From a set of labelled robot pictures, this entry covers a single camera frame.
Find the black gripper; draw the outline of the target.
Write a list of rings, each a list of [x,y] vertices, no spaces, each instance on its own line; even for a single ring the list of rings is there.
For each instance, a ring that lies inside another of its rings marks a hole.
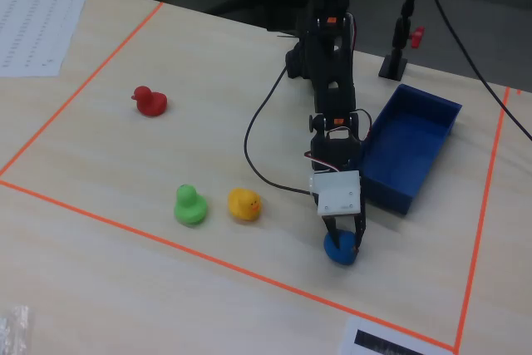
[[[309,189],[328,235],[340,247],[337,219],[355,224],[354,249],[359,250],[366,230],[366,206],[359,159],[361,141],[347,128],[317,133],[311,140],[309,159],[313,174]]]

